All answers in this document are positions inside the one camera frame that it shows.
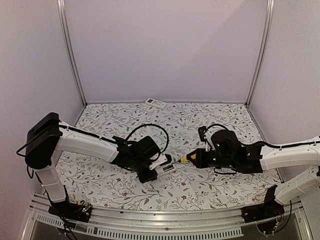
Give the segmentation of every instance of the floral pattern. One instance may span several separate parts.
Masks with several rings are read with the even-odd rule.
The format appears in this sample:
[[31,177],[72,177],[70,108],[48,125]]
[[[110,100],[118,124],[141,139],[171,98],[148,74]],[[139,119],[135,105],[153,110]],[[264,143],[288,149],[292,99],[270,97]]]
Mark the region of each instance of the floral pattern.
[[[247,144],[261,139],[243,104],[169,103],[165,109],[144,103],[91,104],[76,127],[107,138],[124,138],[145,123],[167,130],[170,141],[166,153],[174,162],[204,147],[197,131],[200,126],[223,124]],[[164,147],[166,135],[155,127],[141,128],[132,139],[138,141],[146,135]],[[197,169],[192,163],[175,166],[176,172],[144,184],[134,172],[74,152],[63,152],[56,169],[72,200],[132,210],[192,211],[250,205],[258,201],[258,192],[280,182],[276,170],[219,175],[212,168]]]

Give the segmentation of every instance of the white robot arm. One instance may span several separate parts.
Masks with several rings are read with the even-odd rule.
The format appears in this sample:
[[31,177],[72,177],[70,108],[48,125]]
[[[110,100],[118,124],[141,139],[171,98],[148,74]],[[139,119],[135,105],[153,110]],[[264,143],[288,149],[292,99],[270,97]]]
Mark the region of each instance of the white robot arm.
[[[175,167],[170,164],[171,156],[163,154],[166,147],[160,151],[149,136],[140,141],[130,141],[129,137],[122,139],[116,136],[113,140],[107,139],[74,128],[60,121],[59,115],[52,112],[28,132],[27,143],[17,151],[17,154],[25,157],[27,166],[34,170],[39,182],[45,188],[52,206],[50,213],[88,222],[91,214],[90,207],[69,202],[67,190],[61,183],[52,161],[54,151],[75,152],[100,158],[136,172],[140,182],[145,183],[175,171]],[[25,155],[19,153],[23,148],[26,148]]]
[[206,143],[206,148],[198,148],[187,155],[187,159],[197,168],[228,168],[234,173],[252,174],[275,168],[312,165],[293,179],[267,189],[263,194],[262,204],[244,207],[242,216],[246,222],[283,214],[283,205],[301,194],[320,187],[319,136],[283,145],[271,145],[264,141],[243,144],[235,132],[223,125],[212,126],[224,129],[211,134],[208,132],[211,126],[200,127],[198,130],[200,140]]

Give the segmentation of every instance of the white wall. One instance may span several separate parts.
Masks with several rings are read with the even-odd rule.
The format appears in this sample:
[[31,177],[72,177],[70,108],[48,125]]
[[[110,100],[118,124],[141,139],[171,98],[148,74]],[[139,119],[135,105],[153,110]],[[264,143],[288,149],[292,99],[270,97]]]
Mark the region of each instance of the white wall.
[[245,102],[266,0],[65,4],[88,102]]
[[[320,136],[320,2],[275,1],[251,110],[271,143]],[[289,179],[304,168],[284,169]],[[320,239],[320,190],[301,197],[314,239]]]
[[39,184],[15,151],[47,113],[73,124],[82,107],[56,1],[2,0],[0,32],[0,239],[17,240]]

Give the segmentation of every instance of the white remote control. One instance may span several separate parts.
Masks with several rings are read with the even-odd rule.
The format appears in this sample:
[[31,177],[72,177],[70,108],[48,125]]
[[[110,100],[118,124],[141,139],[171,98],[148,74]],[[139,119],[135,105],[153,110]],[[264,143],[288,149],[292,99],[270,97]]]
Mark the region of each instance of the white remote control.
[[148,104],[150,106],[153,106],[153,107],[156,107],[156,108],[159,108],[159,109],[165,109],[167,104],[163,101],[159,101],[159,100],[155,100],[155,99],[152,99],[152,98],[148,98],[146,101],[145,101],[145,104]]

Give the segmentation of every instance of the floral tablecloth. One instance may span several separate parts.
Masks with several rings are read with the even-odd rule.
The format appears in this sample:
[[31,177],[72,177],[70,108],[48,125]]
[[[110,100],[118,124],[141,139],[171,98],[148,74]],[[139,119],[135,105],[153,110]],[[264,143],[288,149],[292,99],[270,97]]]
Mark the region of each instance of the floral tablecloth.
[[[76,127],[108,138],[124,138],[144,123],[158,124],[167,130],[170,142],[166,153],[171,154],[173,161],[204,147],[197,131],[200,126],[223,124],[244,143],[261,139],[242,104],[169,103],[163,110],[144,103],[91,104]],[[155,127],[141,128],[132,139],[146,135],[160,148],[165,146],[165,134]],[[136,173],[77,153],[63,152],[56,169],[71,200],[84,199],[94,206],[132,210],[187,211],[249,205],[255,203],[257,192],[280,182],[276,170],[218,175],[212,168],[197,169],[191,163],[175,166],[176,172],[144,184]]]

